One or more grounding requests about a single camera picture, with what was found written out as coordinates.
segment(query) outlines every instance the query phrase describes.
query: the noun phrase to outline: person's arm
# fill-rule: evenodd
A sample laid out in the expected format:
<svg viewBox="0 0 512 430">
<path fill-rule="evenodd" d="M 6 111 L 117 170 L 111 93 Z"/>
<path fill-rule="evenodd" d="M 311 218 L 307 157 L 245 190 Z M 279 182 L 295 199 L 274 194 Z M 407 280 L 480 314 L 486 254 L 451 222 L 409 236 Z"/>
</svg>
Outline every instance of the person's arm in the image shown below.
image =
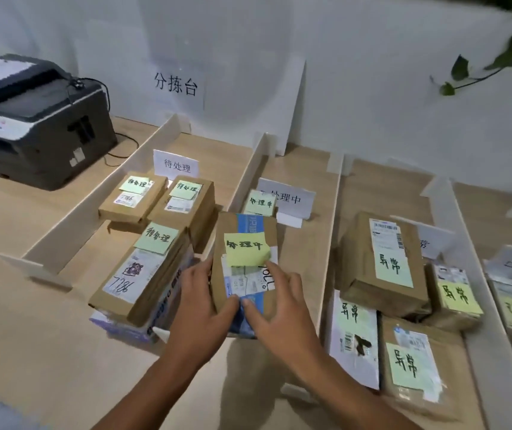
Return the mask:
<svg viewBox="0 0 512 430">
<path fill-rule="evenodd" d="M 215 314 L 208 288 L 212 259 L 182 273 L 180 307 L 162 357 L 93 430 L 158 430 L 174 403 L 222 345 L 239 308 L 231 296 Z"/>
<path fill-rule="evenodd" d="M 266 267 L 274 277 L 277 312 L 268 322 L 248 299 L 245 316 L 258 339 L 283 361 L 336 415 L 344 429 L 420 430 L 420 427 L 360 385 L 319 342 L 303 298 L 298 274 L 286 274 L 273 262 Z"/>
</svg>

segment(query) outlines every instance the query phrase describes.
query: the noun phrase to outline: brown package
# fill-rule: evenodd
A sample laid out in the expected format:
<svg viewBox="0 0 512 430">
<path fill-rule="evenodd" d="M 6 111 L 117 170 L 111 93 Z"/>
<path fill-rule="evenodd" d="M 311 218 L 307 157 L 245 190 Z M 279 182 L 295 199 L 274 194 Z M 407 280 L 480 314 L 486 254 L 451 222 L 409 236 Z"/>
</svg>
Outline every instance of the brown package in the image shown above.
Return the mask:
<svg viewBox="0 0 512 430">
<path fill-rule="evenodd" d="M 214 261 L 212 263 L 212 280 L 210 282 L 210 290 L 212 291 L 212 300 L 216 311 L 220 312 L 228 295 L 226 293 L 226 285 L 224 283 L 224 271 L 222 269 L 222 255 L 226 253 L 224 244 L 225 233 L 242 232 L 238 229 L 238 216 L 245 214 L 234 214 L 222 212 L 218 214 L 218 222 L 216 224 L 216 241 L 214 243 Z M 251 216 L 255 217 L 260 224 L 263 223 L 264 234 L 266 235 L 266 244 L 270 247 L 278 245 L 278 235 L 276 226 L 278 222 L 274 217 L 267 216 Z M 263 293 L 263 315 L 270 320 L 276 314 L 276 290 L 264 291 Z"/>
<path fill-rule="evenodd" d="M 479 314 L 469 314 L 468 312 L 455 311 L 449 309 L 443 299 L 441 298 L 441 292 L 439 291 L 439 278 L 438 275 L 443 279 L 451 282 L 453 279 L 450 276 L 450 267 L 440 264 L 429 263 L 425 266 L 425 276 L 427 277 L 427 291 L 429 291 L 429 299 L 431 300 L 431 306 L 433 313 L 429 317 L 424 318 L 421 322 L 424 325 L 432 325 L 442 330 L 448 330 L 450 332 L 459 332 L 468 330 L 479 324 L 481 316 Z"/>
<path fill-rule="evenodd" d="M 170 192 L 173 187 L 176 187 L 179 181 L 202 184 L 202 188 L 196 196 L 192 209 L 190 209 L 188 213 L 165 210 L 166 204 L 168 204 L 172 197 Z M 215 217 L 216 201 L 214 197 L 214 182 L 206 179 L 192 178 L 191 176 L 178 176 L 149 213 L 148 220 L 170 228 L 188 228 L 192 247 L 195 252 L 200 252 L 203 249 L 202 246 L 205 241 L 210 236 L 210 224 L 213 223 Z"/>
<path fill-rule="evenodd" d="M 188 233 L 184 228 L 182 228 L 179 231 L 178 236 L 170 245 L 169 249 L 166 251 L 165 259 L 161 261 L 161 264 L 156 269 L 156 271 L 154 269 L 147 269 L 148 266 L 154 264 L 153 262 L 145 263 L 139 260 L 138 262 L 142 263 L 140 264 L 140 268 L 144 270 L 142 273 L 146 275 L 147 272 L 150 272 L 152 277 L 148 281 L 146 281 L 146 277 L 142 279 L 142 281 L 139 282 L 142 290 L 139 292 L 138 296 L 126 300 L 106 292 L 104 287 L 107 285 L 111 278 L 117 278 L 117 276 L 120 277 L 120 281 L 132 281 L 129 286 L 136 286 L 134 283 L 137 281 L 136 276 L 138 276 L 138 274 L 129 274 L 129 276 L 125 275 L 128 268 L 124 270 L 125 274 L 116 275 L 120 269 L 126 267 L 123 266 L 123 264 L 130 262 L 129 259 L 131 259 L 134 251 L 140 251 L 140 249 L 131 247 L 123 256 L 122 260 L 111 271 L 107 279 L 101 284 L 99 289 L 93 294 L 93 296 L 91 296 L 88 301 L 88 305 L 101 311 L 103 314 L 113 320 L 119 321 L 121 323 L 135 325 L 137 327 L 142 326 L 148 320 L 150 317 L 150 312 L 159 301 L 159 297 L 162 294 L 162 290 L 164 288 L 163 285 L 166 285 L 166 281 L 164 281 L 163 278 L 174 274 L 175 269 L 178 268 L 180 261 L 189 245 L 190 239 L 188 238 Z M 147 254 L 149 257 L 154 257 L 156 260 L 161 257 L 161 255 L 153 252 L 142 252 L 145 252 L 145 254 Z M 115 282 L 113 286 L 117 285 L 123 285 L 121 282 L 118 282 L 118 278 L 117 282 Z"/>
<path fill-rule="evenodd" d="M 130 176 L 141 176 L 154 181 L 152 187 L 146 192 L 134 208 L 114 203 L 122 193 L 120 187 Z M 130 172 L 122 179 L 120 184 L 115 187 L 112 193 L 99 207 L 99 215 L 103 219 L 111 221 L 109 229 L 140 234 L 145 230 L 146 226 L 148 226 L 150 221 L 146 219 L 146 216 L 148 216 L 154 205 L 156 205 L 165 193 L 167 182 L 168 179 L 166 176 Z"/>
<path fill-rule="evenodd" d="M 404 335 L 403 332 L 416 332 L 427 336 L 428 344 L 421 340 L 421 337 L 413 340 L 420 349 L 430 346 L 433 360 L 435 361 L 442 390 L 438 395 L 438 401 L 427 401 L 423 399 L 423 390 L 404 388 L 393 383 L 387 351 L 387 343 L 409 346 L 409 338 L 403 337 L 398 340 L 398 336 Z M 451 364 L 449 344 L 455 342 L 455 337 L 451 332 L 444 332 L 439 329 L 424 325 L 416 325 L 401 319 L 394 319 L 383 316 L 381 318 L 381 341 L 380 341 L 380 366 L 381 366 L 381 394 L 390 397 L 397 405 L 429 416 L 440 421 L 458 421 L 460 420 L 460 410 L 455 384 L 455 372 Z"/>
<path fill-rule="evenodd" d="M 417 226 L 393 219 L 403 240 L 413 288 L 377 278 L 369 219 L 389 217 L 361 211 L 345 233 L 340 246 L 342 299 L 381 311 L 390 317 L 406 317 L 424 311 L 428 304 L 421 243 Z"/>
</svg>

